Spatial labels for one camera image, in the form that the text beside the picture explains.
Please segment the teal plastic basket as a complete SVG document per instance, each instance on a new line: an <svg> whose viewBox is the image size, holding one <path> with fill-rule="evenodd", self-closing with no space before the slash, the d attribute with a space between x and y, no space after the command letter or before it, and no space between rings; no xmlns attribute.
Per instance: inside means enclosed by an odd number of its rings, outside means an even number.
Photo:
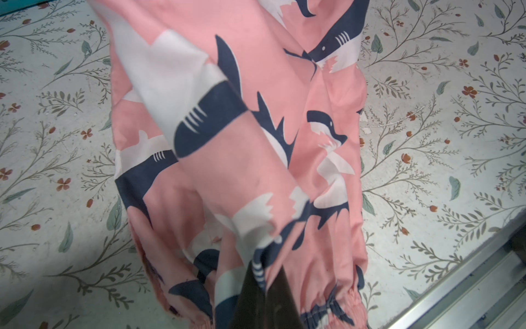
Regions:
<svg viewBox="0 0 526 329"><path fill-rule="evenodd" d="M45 0L0 0L0 15L4 16L46 2Z"/></svg>

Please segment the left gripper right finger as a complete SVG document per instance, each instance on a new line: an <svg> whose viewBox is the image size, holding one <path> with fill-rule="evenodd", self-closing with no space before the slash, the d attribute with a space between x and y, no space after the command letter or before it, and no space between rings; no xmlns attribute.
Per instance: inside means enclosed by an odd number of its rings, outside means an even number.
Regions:
<svg viewBox="0 0 526 329"><path fill-rule="evenodd" d="M269 329L304 329L283 267L266 294L264 327Z"/></svg>

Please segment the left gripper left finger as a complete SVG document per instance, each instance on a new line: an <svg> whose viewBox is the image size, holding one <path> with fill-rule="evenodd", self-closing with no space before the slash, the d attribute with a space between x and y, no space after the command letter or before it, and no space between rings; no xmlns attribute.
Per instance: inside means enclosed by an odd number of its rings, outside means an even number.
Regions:
<svg viewBox="0 0 526 329"><path fill-rule="evenodd" d="M238 296L231 329L263 329L265 325L265 292L254 278L252 265L249 265Z"/></svg>

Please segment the floral table mat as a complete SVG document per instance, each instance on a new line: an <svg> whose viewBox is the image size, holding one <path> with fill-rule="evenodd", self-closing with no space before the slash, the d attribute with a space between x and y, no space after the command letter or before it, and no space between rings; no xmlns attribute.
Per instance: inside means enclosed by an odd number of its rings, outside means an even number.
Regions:
<svg viewBox="0 0 526 329"><path fill-rule="evenodd" d="M372 1L360 66L370 328L525 213L525 2ZM187 328L114 183L110 55L84 1L1 18L1 327Z"/></svg>

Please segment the pink shark print shorts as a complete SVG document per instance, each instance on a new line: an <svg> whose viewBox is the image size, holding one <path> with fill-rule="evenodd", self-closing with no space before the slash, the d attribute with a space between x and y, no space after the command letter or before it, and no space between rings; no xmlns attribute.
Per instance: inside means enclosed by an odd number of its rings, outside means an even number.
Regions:
<svg viewBox="0 0 526 329"><path fill-rule="evenodd" d="M283 267L304 328L366 328L358 66L367 1L92 1L115 182L154 292L229 328Z"/></svg>

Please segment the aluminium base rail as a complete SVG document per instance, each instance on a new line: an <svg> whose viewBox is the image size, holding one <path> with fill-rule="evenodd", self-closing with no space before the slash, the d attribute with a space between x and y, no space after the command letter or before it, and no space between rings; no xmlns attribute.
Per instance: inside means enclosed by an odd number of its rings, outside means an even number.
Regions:
<svg viewBox="0 0 526 329"><path fill-rule="evenodd" d="M388 328L524 328L525 213L522 212Z"/></svg>

